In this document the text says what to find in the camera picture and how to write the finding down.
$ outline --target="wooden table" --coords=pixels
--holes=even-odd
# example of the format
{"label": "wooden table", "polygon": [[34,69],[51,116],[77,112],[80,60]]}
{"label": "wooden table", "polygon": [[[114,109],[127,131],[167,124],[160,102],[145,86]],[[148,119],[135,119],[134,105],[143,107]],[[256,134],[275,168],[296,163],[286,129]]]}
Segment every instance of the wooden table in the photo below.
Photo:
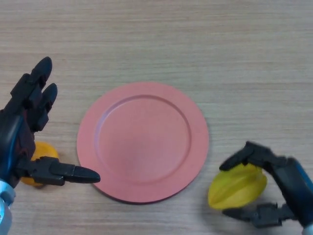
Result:
{"label": "wooden table", "polygon": [[[123,205],[90,185],[19,184],[11,235],[300,234],[256,230],[208,208],[219,164],[246,140],[297,157],[313,177],[312,0],[2,0],[0,107],[50,56],[59,95],[36,140],[78,164],[76,135],[102,94],[135,81],[175,86],[201,108],[210,151],[198,178],[164,202]],[[283,202],[269,177],[261,201]]]}

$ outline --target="round plate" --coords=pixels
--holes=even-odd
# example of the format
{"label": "round plate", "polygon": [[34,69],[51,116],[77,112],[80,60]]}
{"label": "round plate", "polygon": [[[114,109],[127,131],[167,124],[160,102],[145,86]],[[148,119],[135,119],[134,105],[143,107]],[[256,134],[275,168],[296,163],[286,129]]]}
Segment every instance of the round plate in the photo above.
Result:
{"label": "round plate", "polygon": [[208,147],[208,128],[197,105],[155,82],[132,83],[100,97],[77,137],[81,166],[101,176],[95,186],[129,203],[180,192],[200,172]]}

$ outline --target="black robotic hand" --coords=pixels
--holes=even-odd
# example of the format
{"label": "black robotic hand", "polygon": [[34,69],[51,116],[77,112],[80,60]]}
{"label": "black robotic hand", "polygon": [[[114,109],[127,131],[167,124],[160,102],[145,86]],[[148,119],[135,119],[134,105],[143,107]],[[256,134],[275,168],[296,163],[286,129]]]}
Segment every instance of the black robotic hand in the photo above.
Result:
{"label": "black robotic hand", "polygon": [[96,172],[56,158],[42,156],[31,161],[35,151],[34,133],[42,131],[48,113],[57,97],[52,83],[43,92],[50,76],[52,61],[41,60],[31,74],[24,74],[11,91],[12,98],[0,110],[0,180],[15,188],[21,177],[31,177],[36,183],[62,186],[65,181],[97,183]]}
{"label": "black robotic hand", "polygon": [[228,158],[220,170],[228,171],[238,164],[253,164],[263,168],[279,186],[286,204],[258,205],[255,211],[229,208],[224,215],[251,222],[256,228],[281,226],[287,219],[298,220],[303,234],[313,235],[313,183],[301,164],[292,157],[276,156],[269,148],[246,142],[243,149]]}

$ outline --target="silver robot wrist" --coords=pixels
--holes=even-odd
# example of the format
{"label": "silver robot wrist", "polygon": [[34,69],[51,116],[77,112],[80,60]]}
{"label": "silver robot wrist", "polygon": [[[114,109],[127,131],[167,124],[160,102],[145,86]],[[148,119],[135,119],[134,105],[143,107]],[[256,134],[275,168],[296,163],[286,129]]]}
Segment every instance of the silver robot wrist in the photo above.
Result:
{"label": "silver robot wrist", "polygon": [[12,224],[10,206],[14,202],[15,191],[0,179],[0,235],[7,235]]}

